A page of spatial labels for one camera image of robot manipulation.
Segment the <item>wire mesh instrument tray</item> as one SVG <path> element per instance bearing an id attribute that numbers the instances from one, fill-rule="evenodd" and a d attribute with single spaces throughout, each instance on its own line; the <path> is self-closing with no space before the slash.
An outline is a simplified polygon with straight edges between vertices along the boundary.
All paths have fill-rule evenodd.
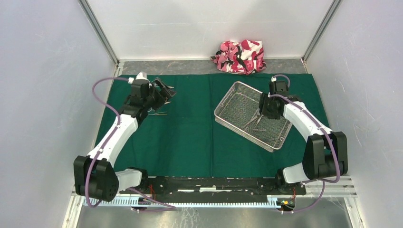
<path id="1" fill-rule="evenodd" d="M 292 127 L 284 117 L 269 119 L 261 116 L 245 130 L 243 126 L 259 114 L 261 91 L 236 81 L 214 110 L 215 121 L 261 148 L 274 152 L 281 149 Z"/>

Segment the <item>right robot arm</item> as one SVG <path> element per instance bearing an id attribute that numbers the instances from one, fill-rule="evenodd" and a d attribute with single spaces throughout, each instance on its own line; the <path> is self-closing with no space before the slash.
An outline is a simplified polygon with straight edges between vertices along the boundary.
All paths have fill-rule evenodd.
<path id="1" fill-rule="evenodd" d="M 283 117 L 290 121 L 306 142 L 302 161 L 279 169 L 274 181 L 277 192 L 286 194 L 297 182 L 336 183 L 347 173 L 346 135 L 322 124 L 298 96 L 262 93 L 259 113 L 269 119 Z"/>

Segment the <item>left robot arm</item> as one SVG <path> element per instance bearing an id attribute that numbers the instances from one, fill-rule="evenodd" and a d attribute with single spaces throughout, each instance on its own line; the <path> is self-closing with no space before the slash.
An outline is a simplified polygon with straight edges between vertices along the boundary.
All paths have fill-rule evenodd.
<path id="1" fill-rule="evenodd" d="M 140 194 L 149 189 L 146 170 L 127 168 L 115 171 L 114 164 L 126 142 L 149 112 L 157 111 L 176 95 L 176 91 L 158 77 L 150 81 L 140 73 L 136 77 L 116 77 L 116 80 L 129 84 L 130 94 L 121 109 L 116 110 L 95 94 L 96 86 L 105 80 L 95 82 L 93 96 L 109 108 L 116 118 L 98 145 L 86 156 L 77 156 L 73 162 L 75 191 L 84 196 L 92 208 L 103 201 L 111 202 L 119 192 L 129 188 Z"/>

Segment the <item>pink camouflage cloth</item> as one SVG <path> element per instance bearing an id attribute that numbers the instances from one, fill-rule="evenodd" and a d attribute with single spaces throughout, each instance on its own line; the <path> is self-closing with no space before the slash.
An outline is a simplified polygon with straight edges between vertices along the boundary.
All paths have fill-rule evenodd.
<path id="1" fill-rule="evenodd" d="M 231 74 L 250 75 L 266 69 L 263 42 L 250 39 L 221 43 L 210 61 L 219 71 Z"/>

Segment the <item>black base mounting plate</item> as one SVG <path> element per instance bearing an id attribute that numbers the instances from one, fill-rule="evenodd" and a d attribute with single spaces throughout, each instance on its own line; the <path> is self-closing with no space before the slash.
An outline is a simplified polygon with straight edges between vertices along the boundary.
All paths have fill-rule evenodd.
<path id="1" fill-rule="evenodd" d="M 280 185 L 275 178 L 218 178 L 150 176 L 145 184 L 135 188 L 141 193 L 153 193 L 164 203 L 258 203 L 267 196 L 292 198 L 307 191 L 299 184 Z"/>

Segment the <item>aluminium frame rail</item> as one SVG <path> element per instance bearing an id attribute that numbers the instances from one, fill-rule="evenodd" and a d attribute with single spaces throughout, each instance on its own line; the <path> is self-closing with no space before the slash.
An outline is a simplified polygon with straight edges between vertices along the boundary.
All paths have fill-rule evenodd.
<path id="1" fill-rule="evenodd" d="M 148 185 L 136 187 L 140 193 L 123 190 L 110 202 L 99 207 L 129 207 L 131 210 L 153 211 L 180 208 L 273 208 L 295 204 L 298 199 L 356 198 L 350 177 L 338 183 L 293 183 L 277 185 L 274 178 L 148 178 Z"/>

